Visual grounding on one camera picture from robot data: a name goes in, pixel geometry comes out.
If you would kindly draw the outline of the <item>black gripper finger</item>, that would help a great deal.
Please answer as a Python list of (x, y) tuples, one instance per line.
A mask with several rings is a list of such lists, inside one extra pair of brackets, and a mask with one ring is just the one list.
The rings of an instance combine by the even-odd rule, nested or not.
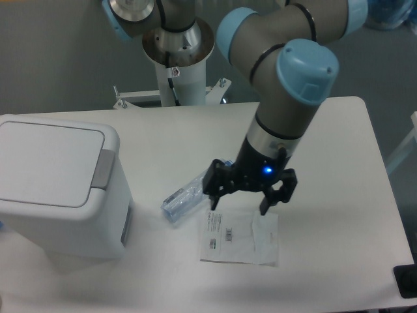
[(289, 168), (283, 171), (280, 181), (282, 185), (278, 190), (271, 186), (263, 191), (264, 198), (259, 206), (261, 216), (265, 216), (270, 207), (275, 206), (278, 202), (288, 203), (297, 186), (297, 177), (294, 169)]
[(203, 193), (210, 199), (210, 210), (215, 211), (220, 198), (236, 192), (240, 184), (241, 169), (214, 159), (203, 178)]

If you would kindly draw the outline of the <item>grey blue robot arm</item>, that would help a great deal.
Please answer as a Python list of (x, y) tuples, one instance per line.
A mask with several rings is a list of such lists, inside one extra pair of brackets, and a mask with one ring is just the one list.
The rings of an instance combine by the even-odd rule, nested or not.
[(326, 47), (361, 28), (366, 1), (286, 1), (267, 15), (236, 8), (217, 31), (195, 14), (194, 1), (103, 1), (113, 30), (141, 37), (154, 63), (163, 106), (206, 102), (205, 62), (214, 48), (258, 92), (260, 102), (235, 163), (213, 160), (202, 182), (217, 206), (236, 191), (262, 192), (261, 214), (291, 199), (297, 184), (287, 168), (339, 72)]

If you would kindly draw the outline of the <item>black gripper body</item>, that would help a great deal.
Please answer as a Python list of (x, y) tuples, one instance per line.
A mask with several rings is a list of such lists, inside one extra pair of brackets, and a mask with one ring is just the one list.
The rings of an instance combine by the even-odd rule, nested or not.
[(231, 180), (236, 190), (260, 192), (280, 180), (286, 164), (286, 148), (280, 147), (277, 157), (270, 158), (255, 150), (245, 138), (232, 165)]

